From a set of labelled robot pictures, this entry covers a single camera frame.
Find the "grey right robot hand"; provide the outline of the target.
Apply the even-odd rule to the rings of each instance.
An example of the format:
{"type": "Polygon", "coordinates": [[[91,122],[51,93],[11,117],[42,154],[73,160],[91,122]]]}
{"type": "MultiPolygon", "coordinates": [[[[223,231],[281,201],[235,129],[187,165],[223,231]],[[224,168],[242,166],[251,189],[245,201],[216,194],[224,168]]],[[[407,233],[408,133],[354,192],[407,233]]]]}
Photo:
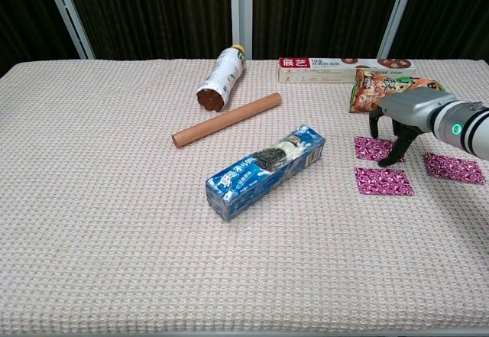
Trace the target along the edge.
{"type": "Polygon", "coordinates": [[[377,107],[369,112],[371,136],[378,138],[378,120],[387,116],[392,120],[397,139],[378,165],[389,167],[398,162],[418,135],[432,131],[430,119],[433,112],[453,99],[452,94],[431,88],[408,89],[380,98],[377,107]]]}

